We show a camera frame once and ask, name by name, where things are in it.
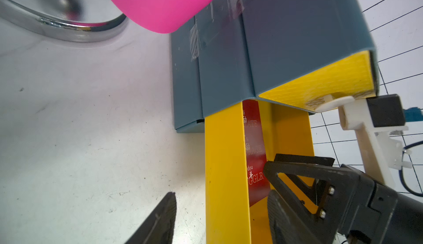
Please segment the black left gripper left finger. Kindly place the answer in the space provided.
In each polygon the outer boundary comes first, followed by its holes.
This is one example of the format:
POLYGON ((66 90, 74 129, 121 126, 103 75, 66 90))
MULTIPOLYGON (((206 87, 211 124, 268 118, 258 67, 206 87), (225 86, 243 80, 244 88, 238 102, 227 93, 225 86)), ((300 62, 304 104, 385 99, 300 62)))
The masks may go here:
POLYGON ((175 192, 168 192, 126 244, 171 244, 176 213, 175 192))

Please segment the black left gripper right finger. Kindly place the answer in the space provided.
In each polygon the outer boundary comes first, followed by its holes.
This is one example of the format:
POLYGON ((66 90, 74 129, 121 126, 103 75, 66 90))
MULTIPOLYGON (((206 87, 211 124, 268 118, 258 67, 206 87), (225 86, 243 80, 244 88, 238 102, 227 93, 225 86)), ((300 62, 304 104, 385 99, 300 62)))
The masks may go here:
POLYGON ((269 227, 274 244, 319 244, 304 219, 310 214, 300 202, 291 206, 282 196, 272 190, 267 199, 269 227))

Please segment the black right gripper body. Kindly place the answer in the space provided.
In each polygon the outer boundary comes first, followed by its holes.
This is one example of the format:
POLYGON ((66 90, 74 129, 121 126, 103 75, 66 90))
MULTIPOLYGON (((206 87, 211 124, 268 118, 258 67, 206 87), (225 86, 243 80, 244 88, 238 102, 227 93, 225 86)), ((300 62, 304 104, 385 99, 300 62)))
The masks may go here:
POLYGON ((420 244, 423 204, 387 187, 363 172, 343 165, 328 167, 334 185, 338 219, 327 228, 327 243, 337 234, 351 244, 420 244))

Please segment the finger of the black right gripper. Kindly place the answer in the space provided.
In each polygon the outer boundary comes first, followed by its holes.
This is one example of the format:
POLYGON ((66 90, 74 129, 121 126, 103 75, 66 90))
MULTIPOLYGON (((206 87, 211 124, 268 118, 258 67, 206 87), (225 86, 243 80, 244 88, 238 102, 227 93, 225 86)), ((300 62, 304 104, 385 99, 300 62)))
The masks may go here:
MULTIPOLYGON (((330 157, 309 157, 292 154, 276 154, 274 161, 284 163, 297 163, 297 164, 314 164, 333 166, 334 158, 330 157)), ((308 185, 297 175, 287 174, 287 177, 301 190, 314 204, 318 204, 321 200, 324 190, 326 188, 326 181, 314 179, 312 185, 308 185)))
POLYGON ((280 161, 268 161, 263 168, 266 179, 273 187, 272 190, 276 190, 291 206, 298 201, 308 210, 310 214, 304 219, 304 222, 320 240, 320 244, 328 244, 327 228, 334 225, 338 219, 334 207, 334 185, 328 180, 327 168, 328 166, 324 165, 280 161), (313 184, 314 179, 326 181, 326 188, 319 203, 314 204, 287 177, 287 174, 297 175, 309 186, 313 184))

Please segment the red postcard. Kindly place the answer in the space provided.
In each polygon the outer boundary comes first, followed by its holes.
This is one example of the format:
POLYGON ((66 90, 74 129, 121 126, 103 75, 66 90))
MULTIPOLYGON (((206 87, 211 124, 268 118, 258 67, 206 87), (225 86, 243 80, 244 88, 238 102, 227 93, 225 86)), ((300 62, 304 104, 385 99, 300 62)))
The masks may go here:
POLYGON ((267 162, 259 104, 255 100, 244 100, 243 123, 245 133, 247 182, 249 185, 249 204, 253 206, 266 198, 269 191, 269 181, 263 168, 267 162))

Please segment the yellow drawer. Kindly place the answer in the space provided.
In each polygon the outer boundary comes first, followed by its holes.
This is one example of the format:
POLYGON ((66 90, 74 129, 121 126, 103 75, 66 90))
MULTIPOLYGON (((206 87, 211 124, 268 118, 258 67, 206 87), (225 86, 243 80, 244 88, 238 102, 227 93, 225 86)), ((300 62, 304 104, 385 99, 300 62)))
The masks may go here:
POLYGON ((294 79, 258 95, 268 101, 315 112, 326 102, 352 96, 355 99, 376 95, 371 52, 361 51, 340 61, 294 79))
MULTIPOLYGON (((264 101, 258 105, 269 161, 276 154, 314 156, 308 112, 264 101)), ((206 242, 272 243, 267 199, 249 203, 241 103, 205 118, 205 142, 206 242)))

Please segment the yellow top drawer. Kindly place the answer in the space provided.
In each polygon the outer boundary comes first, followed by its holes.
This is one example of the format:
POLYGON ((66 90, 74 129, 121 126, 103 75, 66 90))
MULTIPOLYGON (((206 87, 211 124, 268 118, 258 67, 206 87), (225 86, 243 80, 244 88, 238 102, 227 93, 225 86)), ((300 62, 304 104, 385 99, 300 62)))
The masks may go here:
POLYGON ((352 96, 355 99, 376 95, 371 52, 361 51, 340 61, 294 79, 258 95, 268 101, 315 112, 326 102, 352 96))

